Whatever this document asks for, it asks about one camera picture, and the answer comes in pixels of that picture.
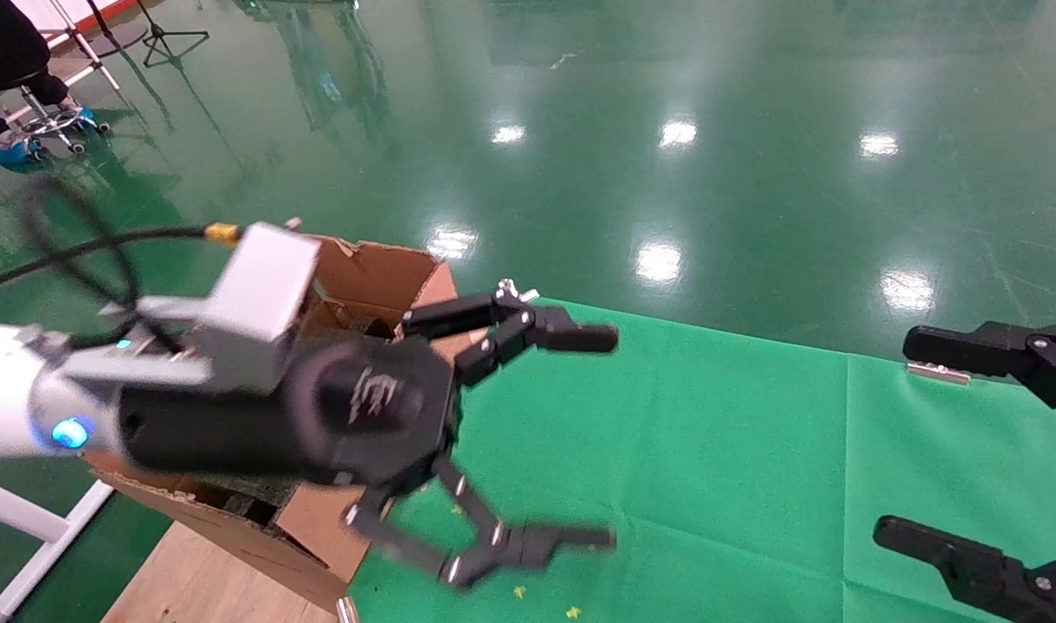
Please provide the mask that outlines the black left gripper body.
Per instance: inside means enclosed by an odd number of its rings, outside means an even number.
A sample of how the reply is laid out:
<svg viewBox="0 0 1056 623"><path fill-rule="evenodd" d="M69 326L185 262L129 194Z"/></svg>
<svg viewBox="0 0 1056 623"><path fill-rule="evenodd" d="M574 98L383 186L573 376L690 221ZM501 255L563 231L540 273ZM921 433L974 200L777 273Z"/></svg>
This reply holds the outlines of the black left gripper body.
<svg viewBox="0 0 1056 623"><path fill-rule="evenodd" d="M268 395L124 388L124 459L148 471L409 492L453 442L452 364L425 339L350 337L293 360Z"/></svg>

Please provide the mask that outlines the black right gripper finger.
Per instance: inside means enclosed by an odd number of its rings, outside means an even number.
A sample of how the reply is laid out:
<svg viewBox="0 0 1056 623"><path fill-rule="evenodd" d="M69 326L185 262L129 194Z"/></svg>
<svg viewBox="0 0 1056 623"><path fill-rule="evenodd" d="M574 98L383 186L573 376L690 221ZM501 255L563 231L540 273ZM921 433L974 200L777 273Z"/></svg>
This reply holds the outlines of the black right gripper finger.
<svg viewBox="0 0 1056 623"><path fill-rule="evenodd" d="M986 322L972 332L919 324L907 332L905 358L984 377L1011 377L1056 410L1056 324L1029 328Z"/></svg>
<svg viewBox="0 0 1056 623"><path fill-rule="evenodd" d="M932 565L956 602L1011 622L1056 622L1056 560L1029 568L1002 549L897 516L880 517L872 537Z"/></svg>

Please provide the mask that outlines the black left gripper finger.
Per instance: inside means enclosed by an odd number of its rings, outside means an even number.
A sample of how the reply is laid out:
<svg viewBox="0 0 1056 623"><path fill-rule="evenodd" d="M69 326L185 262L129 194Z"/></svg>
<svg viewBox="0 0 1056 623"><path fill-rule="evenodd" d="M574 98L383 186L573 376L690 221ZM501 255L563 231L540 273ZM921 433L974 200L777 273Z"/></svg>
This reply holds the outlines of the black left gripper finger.
<svg viewBox="0 0 1056 623"><path fill-rule="evenodd" d="M504 289L415 306L402 315L402 334L429 342L473 331L486 334L453 360L454 379L464 388L476 386L533 347L608 354L619 346L614 324L579 324L562 306L536 306Z"/></svg>
<svg viewBox="0 0 1056 623"><path fill-rule="evenodd" d="M475 540L460 553L446 553L383 520L389 494L367 488L344 513L344 524L383 555L404 562L456 590L471 588L502 568L544 570L562 547L610 551L616 537L607 527L529 522L507 524L449 457L438 457L433 474L463 509Z"/></svg>

